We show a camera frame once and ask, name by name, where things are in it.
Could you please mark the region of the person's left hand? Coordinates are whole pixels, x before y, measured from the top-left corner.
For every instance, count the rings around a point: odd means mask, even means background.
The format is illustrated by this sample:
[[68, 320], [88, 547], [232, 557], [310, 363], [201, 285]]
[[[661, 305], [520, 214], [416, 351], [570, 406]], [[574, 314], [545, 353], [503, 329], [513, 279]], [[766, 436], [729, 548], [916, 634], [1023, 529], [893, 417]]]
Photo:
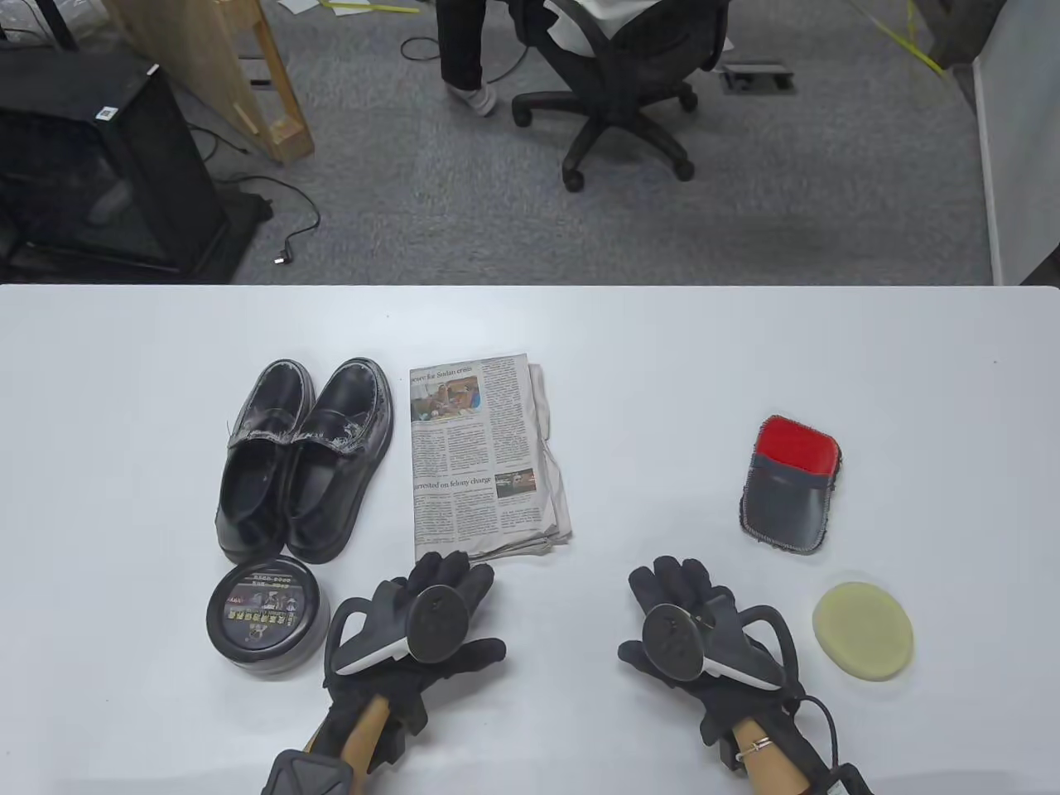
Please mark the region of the person's left hand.
[[405, 578], [379, 583], [371, 599], [341, 602], [323, 658], [332, 703], [313, 750], [340, 756], [364, 709], [381, 696], [389, 716], [370, 766], [395, 764], [405, 739], [426, 726], [427, 688], [506, 658], [501, 639], [465, 641], [470, 618], [493, 583], [493, 568], [470, 564], [465, 552], [428, 552]]

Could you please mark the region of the person's right hand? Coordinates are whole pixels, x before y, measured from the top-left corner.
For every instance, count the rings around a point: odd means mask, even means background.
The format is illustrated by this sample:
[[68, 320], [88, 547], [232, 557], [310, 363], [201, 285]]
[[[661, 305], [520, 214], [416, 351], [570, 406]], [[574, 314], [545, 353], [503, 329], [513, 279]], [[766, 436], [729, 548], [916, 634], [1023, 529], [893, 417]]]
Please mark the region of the person's right hand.
[[[727, 587], [711, 583], [711, 576], [701, 561], [678, 561], [675, 556], [658, 556], [652, 567], [634, 569], [629, 575], [629, 587], [644, 613], [658, 605], [676, 605], [708, 623], [711, 622], [707, 610], [709, 599], [723, 594], [731, 595]], [[780, 691], [764, 691], [708, 673], [700, 674], [692, 682], [672, 679], [651, 662], [639, 640], [624, 641], [617, 654], [621, 662], [628, 662], [648, 677], [701, 702], [705, 711], [701, 720], [701, 738], [708, 746], [731, 732], [743, 720], [757, 720], [760, 716], [774, 712], [795, 716], [799, 709], [796, 699], [805, 694], [797, 677], [790, 679], [791, 685]]]

